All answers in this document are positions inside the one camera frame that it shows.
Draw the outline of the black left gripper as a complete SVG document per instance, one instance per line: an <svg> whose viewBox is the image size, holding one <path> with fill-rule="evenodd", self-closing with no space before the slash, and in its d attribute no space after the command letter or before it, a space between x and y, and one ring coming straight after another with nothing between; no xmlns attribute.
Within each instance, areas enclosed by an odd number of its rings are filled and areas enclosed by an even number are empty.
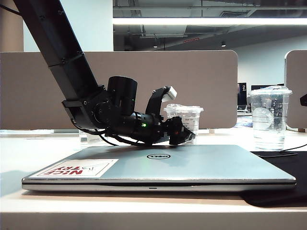
<svg viewBox="0 0 307 230"><path fill-rule="evenodd" d="M192 131L182 125L182 119L179 116L167 120L168 135L164 130L164 118L161 115L134 112L131 117L135 124L130 137L143 142L133 142L132 145L134 146L150 146L168 140L170 145L179 145L183 142L192 141L196 137Z"/></svg>

